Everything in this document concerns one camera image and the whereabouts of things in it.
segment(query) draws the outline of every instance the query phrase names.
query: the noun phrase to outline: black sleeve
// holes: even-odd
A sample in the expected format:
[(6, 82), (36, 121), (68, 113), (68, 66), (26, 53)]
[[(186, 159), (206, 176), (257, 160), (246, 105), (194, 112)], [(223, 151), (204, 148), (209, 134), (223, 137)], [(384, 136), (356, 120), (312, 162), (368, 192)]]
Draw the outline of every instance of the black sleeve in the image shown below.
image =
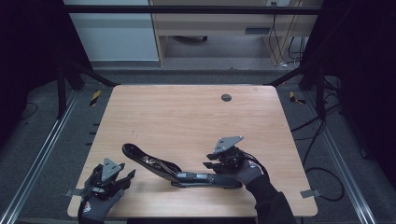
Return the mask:
[(78, 220), (78, 224), (105, 224), (105, 222), (82, 217)]
[(296, 223), (288, 201), (282, 192), (278, 192), (265, 175), (261, 175), (247, 184), (256, 199), (259, 224)]

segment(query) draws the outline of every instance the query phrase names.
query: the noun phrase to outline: wood grain surface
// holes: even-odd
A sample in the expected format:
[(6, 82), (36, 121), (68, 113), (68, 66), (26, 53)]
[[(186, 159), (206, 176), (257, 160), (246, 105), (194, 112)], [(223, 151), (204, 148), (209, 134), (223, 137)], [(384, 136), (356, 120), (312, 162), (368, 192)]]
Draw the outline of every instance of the wood grain surface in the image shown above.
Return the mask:
[[(224, 102), (222, 94), (232, 100)], [(132, 185), (109, 213), (110, 217), (255, 217), (255, 200), (241, 189), (189, 188), (170, 185), (125, 157), (121, 147), (133, 143), (150, 156), (177, 164), (183, 171), (213, 173), (209, 161), (220, 137), (243, 135), (236, 144), (267, 169), (271, 182), (283, 191), (296, 217), (312, 217), (318, 209), (276, 89), (249, 85), (121, 85), (114, 88), (77, 188), (104, 158), (125, 163), (119, 178), (136, 169)], [(80, 197), (68, 214), (76, 217)]]

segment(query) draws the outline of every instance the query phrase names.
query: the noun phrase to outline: gloved hand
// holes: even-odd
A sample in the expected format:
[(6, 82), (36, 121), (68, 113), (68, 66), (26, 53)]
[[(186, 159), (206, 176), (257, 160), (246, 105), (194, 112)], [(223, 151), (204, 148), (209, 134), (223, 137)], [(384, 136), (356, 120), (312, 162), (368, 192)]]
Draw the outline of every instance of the gloved hand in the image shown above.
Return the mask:
[(105, 221), (106, 216), (113, 205), (120, 200), (123, 196), (124, 190), (120, 189), (117, 193), (110, 199), (105, 201), (100, 200), (96, 196), (91, 196), (91, 198), (85, 203), (82, 210), (82, 217), (87, 219), (92, 219), (96, 221)]
[[(244, 153), (245, 157), (251, 158), (247, 153)], [(232, 175), (233, 178), (243, 183), (245, 186), (250, 183), (253, 179), (262, 175), (262, 169), (259, 164), (254, 161), (244, 160), (242, 167)]]

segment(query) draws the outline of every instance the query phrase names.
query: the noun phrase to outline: cable on floor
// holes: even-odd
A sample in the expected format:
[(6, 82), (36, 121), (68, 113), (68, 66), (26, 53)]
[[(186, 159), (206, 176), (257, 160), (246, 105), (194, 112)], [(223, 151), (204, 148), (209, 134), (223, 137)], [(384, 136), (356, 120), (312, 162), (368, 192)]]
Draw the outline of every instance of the cable on floor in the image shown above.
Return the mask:
[(24, 119), (28, 119), (28, 118), (30, 118), (30, 117), (32, 117), (33, 116), (33, 114), (35, 114), (35, 112), (37, 111), (37, 109), (38, 109), (38, 105), (37, 104), (35, 104), (35, 103), (27, 103), (28, 105), (34, 105), (35, 106), (35, 111), (33, 111), (30, 115), (28, 115), (28, 116), (26, 116), (26, 117), (23, 117), (23, 118), (21, 118), (21, 120), (24, 120)]

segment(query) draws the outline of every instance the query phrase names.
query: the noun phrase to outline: white panel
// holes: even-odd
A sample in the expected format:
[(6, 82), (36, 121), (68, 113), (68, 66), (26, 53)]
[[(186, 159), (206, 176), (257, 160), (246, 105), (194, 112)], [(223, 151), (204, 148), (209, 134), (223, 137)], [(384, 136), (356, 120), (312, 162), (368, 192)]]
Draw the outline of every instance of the white panel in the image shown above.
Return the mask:
[[(147, 0), (64, 0), (66, 5), (147, 6)], [(91, 61), (158, 61), (149, 14), (70, 14)]]

